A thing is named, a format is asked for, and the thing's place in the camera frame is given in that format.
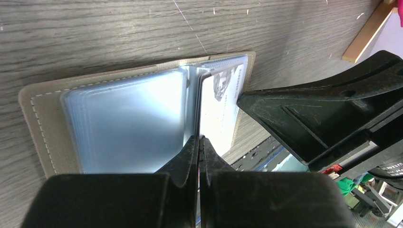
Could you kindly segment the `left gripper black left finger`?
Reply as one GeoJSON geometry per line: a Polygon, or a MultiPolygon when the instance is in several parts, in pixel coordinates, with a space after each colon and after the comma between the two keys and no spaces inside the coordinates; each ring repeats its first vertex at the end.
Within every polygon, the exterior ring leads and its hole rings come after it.
{"type": "Polygon", "coordinates": [[[61,174],[34,198],[24,228],[193,228],[199,137],[155,173],[61,174]]]}

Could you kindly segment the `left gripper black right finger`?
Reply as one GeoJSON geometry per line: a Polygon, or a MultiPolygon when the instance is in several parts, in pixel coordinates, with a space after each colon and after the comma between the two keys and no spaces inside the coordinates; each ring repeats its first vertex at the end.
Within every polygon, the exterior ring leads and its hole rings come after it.
{"type": "Polygon", "coordinates": [[[316,172],[236,171],[200,139],[204,228],[353,228],[336,183],[316,172]]]}

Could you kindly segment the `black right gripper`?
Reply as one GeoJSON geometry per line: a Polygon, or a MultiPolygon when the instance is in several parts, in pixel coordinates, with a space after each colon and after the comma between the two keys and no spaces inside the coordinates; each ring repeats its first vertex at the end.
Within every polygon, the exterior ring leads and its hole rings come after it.
{"type": "Polygon", "coordinates": [[[369,173],[403,188],[403,61],[379,51],[329,78],[243,93],[238,107],[335,181],[369,173]]]}

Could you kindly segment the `white card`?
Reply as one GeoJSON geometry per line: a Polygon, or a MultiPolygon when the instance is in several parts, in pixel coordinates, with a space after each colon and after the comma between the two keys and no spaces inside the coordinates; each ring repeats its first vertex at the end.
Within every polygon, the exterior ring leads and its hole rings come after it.
{"type": "Polygon", "coordinates": [[[238,64],[213,71],[201,85],[200,135],[210,140],[219,156],[232,147],[244,79],[245,66],[238,64]]]}

